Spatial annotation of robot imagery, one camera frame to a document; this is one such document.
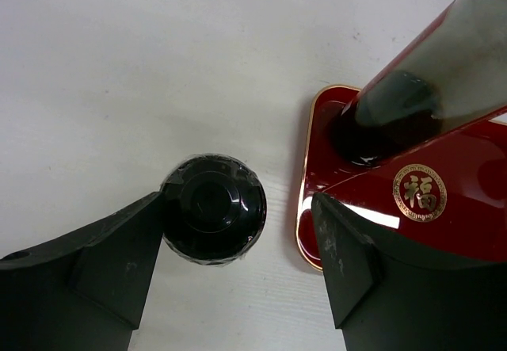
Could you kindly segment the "red lacquer tray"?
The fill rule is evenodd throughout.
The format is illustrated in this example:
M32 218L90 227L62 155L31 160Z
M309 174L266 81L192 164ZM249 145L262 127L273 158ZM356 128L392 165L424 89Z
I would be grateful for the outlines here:
M322 266L311 201L326 193L361 218L407 238L469 258L506 259L506 118L464 128L377 168L342 160L330 124L357 95L331 85L312 101L295 238L312 267Z

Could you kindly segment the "black-capped white shaker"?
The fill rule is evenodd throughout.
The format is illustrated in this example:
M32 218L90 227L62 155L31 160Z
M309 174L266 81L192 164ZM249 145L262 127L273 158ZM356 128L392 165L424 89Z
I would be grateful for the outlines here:
M194 155L171 171L160 188L168 247L198 265L228 265L260 238L267 200L258 176L228 155Z

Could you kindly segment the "tall dark sauce bottle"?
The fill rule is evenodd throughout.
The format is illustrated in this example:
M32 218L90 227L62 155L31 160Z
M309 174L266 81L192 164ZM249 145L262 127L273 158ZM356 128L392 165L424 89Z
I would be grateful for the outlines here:
M454 0L330 125L345 160L376 166L506 107L506 0Z

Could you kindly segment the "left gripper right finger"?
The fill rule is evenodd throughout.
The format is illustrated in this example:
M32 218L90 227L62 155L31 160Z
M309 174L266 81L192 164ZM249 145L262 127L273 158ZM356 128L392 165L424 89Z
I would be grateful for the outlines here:
M313 196L311 213L347 349L505 349L505 263L415 242L325 193Z

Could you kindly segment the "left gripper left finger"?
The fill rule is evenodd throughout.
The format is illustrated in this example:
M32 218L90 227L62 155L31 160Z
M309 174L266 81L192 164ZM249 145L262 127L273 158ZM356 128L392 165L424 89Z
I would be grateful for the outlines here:
M162 240L164 201L118 212L1 260L3 350L126 350Z

